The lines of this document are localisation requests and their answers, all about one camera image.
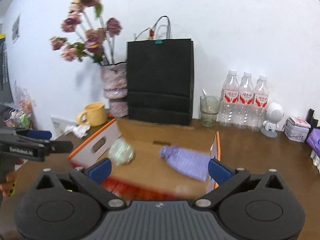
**purple cloth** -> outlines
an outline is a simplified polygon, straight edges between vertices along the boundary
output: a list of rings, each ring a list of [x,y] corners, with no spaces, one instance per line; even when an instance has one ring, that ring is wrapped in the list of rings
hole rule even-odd
[[[183,175],[201,181],[207,179],[210,155],[179,147],[164,146],[160,150],[160,157],[165,158],[172,168]]]
[[[320,129],[314,128],[310,133],[307,143],[315,151],[315,153],[320,157]]]

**mug handle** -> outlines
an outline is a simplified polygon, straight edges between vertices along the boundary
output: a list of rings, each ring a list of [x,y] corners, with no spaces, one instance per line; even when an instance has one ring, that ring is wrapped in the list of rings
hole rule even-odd
[[[77,124],[78,124],[78,125],[81,125],[81,124],[89,124],[88,121],[86,121],[86,122],[82,121],[82,117],[83,117],[84,115],[86,115],[86,114],[87,114],[87,112],[86,112],[86,111],[83,111],[83,112],[81,112],[81,114],[78,115],[78,117],[77,117]]]

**vase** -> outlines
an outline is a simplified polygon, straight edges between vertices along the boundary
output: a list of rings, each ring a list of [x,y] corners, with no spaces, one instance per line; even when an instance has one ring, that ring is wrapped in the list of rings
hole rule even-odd
[[[127,63],[102,66],[101,78],[104,97],[109,99],[110,114],[113,117],[128,115]]]

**gripper logo text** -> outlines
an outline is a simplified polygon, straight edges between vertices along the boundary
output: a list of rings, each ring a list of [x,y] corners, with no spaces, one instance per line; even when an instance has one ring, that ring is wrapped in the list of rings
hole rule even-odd
[[[13,153],[22,153],[22,154],[26,154],[26,155],[33,155],[32,151],[29,151],[29,150],[23,150],[23,149],[12,148],[12,147],[10,147],[9,150]]]

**red bottle label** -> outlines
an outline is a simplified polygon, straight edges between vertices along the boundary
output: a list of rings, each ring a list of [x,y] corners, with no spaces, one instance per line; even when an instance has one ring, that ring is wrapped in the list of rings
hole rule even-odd
[[[253,92],[242,92],[239,95],[239,103],[252,105],[253,104]]]
[[[266,107],[268,103],[268,96],[261,93],[256,94],[254,105],[257,107]]]
[[[236,102],[238,102],[238,95],[239,95],[239,93],[236,91],[225,90],[224,96],[223,96],[223,101],[228,102],[228,103],[236,103]]]

